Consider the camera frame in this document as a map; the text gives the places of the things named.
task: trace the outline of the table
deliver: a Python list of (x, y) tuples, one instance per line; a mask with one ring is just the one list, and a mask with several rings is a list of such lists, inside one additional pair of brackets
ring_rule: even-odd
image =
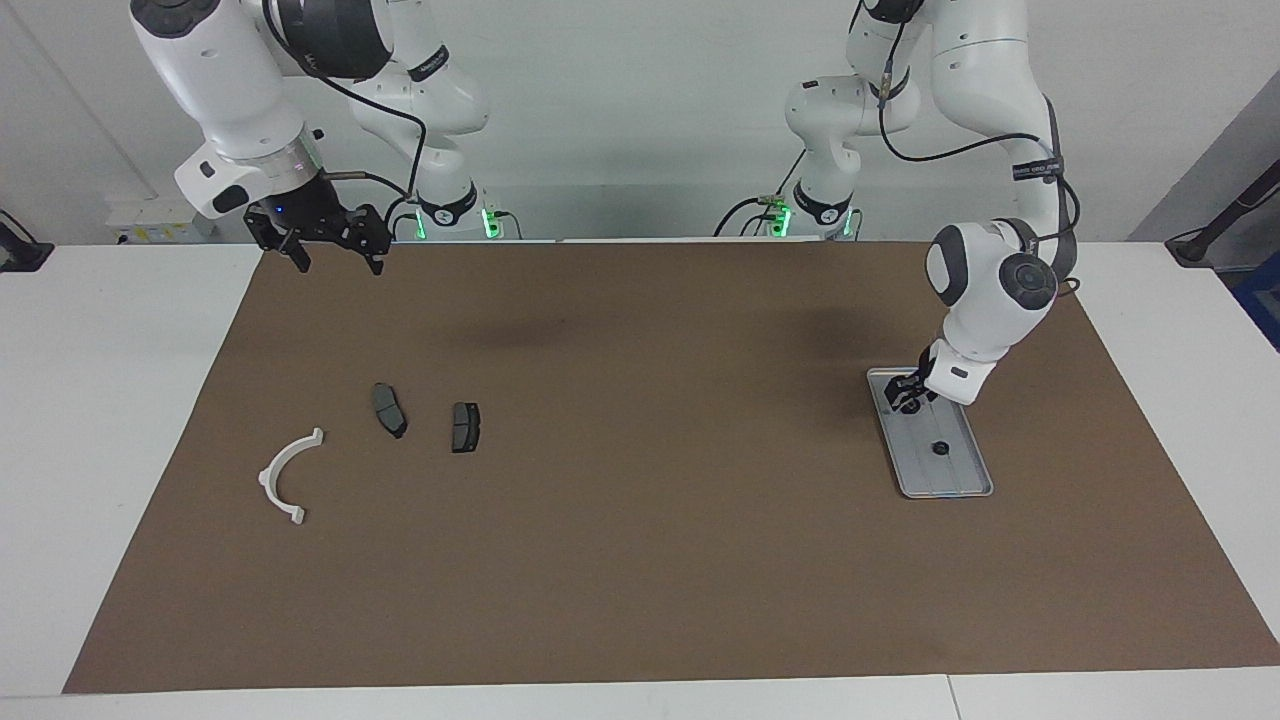
[[(189, 416), (259, 251), (63, 247), (0, 277), (0, 717), (1275, 717), (1280, 669), (50, 697)], [(1080, 252), (1080, 300), (1274, 634), (1280, 356), (1208, 270)], [(922, 297), (922, 302), (932, 302)], [(1207, 374), (1207, 370), (1228, 370)]]

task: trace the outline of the brown paper mat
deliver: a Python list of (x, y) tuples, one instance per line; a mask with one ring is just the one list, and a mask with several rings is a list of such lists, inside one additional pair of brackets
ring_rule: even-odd
[[(266, 258), (67, 692), (1280, 665), (1074, 299), (972, 411), (995, 497), (899, 496), (924, 251)], [(316, 425), (294, 527), (256, 477)]]

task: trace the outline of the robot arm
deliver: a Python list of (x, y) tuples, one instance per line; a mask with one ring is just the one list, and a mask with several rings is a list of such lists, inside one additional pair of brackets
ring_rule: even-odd
[[(883, 135), (895, 155), (914, 161), (957, 154), (909, 158), (888, 138), (919, 108), (910, 69), (893, 59), (909, 56), (932, 26), (934, 104), (954, 123), (1005, 147), (1019, 217), (960, 223), (938, 233), (927, 270), (951, 311), (919, 369), (891, 383), (888, 395), (906, 413), (940, 395), (969, 405), (996, 363), (1044, 319), (1059, 282), (1075, 266), (1079, 204), (1071, 219), (1068, 197), (1074, 200), (1074, 192), (1062, 178), (1057, 119), (1030, 70), (1025, 0), (864, 0), (860, 9), (865, 17), (855, 23), (847, 49), (854, 76), (819, 78), (792, 91), (788, 123), (810, 158), (794, 197), (803, 210), (810, 205), (827, 213), (796, 215), (831, 237), (827, 228), (840, 217), (829, 204), (849, 197), (856, 181), (858, 164), (850, 161), (856, 152), (847, 147), (856, 136)], [(847, 202), (835, 210), (846, 211)]]
[[(467, 172), (466, 159), (453, 136), (484, 129), (489, 101), (479, 83), (453, 63), (449, 49), (435, 32), (431, 10), (422, 0), (390, 0), (394, 51), (371, 81), (353, 90), (369, 100), (425, 122), (429, 132), (417, 176), (417, 205), (431, 236), (462, 234), (476, 229), (493, 234), (484, 188)], [(366, 131), (383, 138), (406, 160), (417, 154), (420, 132), (411, 122), (352, 101), (351, 111)]]
[[(379, 274), (393, 238), (371, 205), (342, 206), (302, 115), (284, 99), (284, 73), (330, 83), (374, 78), (365, 92), (385, 94), (383, 104), (407, 117), (352, 105), (366, 129), (415, 160), (419, 182), (406, 201), (462, 184), (445, 202), (483, 195), (445, 135), (480, 129), (488, 106), (449, 65), (421, 0), (131, 0), (131, 10), (147, 56), (206, 137), (175, 172), (183, 195), (209, 218), (248, 205), (244, 222), (259, 245), (289, 255), (300, 270), (310, 266), (301, 242), (324, 241), (358, 252)], [(424, 135), (426, 127), (433, 132)], [(419, 143), (430, 146), (433, 135), (443, 147), (422, 152), (417, 172)], [(465, 206), (453, 225), (475, 205), (451, 205)]]

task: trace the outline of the gray tray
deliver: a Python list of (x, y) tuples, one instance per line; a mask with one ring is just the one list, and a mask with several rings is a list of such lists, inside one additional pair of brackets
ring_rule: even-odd
[[(911, 500), (989, 496), (995, 487), (963, 406), (940, 397), (915, 415), (890, 410), (884, 388), (913, 372), (915, 368), (876, 368), (867, 373), (902, 495)], [(938, 442), (947, 445), (946, 455), (934, 451)]]

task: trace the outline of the curved white part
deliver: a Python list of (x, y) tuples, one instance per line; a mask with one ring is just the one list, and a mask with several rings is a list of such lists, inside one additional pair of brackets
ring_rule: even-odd
[(275, 460), (271, 460), (271, 464), (266, 466), (266, 470), (257, 474), (257, 484), (266, 489), (266, 498), (271, 501), (271, 505), (287, 512), (294, 525), (302, 524), (307, 511), (297, 505), (289, 505), (280, 500), (279, 492), (276, 491), (276, 483), (280, 480), (280, 471), (284, 470), (284, 466), (300, 454), (311, 450), (312, 447), (320, 447), (323, 443), (324, 430), (316, 428), (310, 437), (289, 443), (288, 447), (282, 450), (280, 454), (275, 456)]

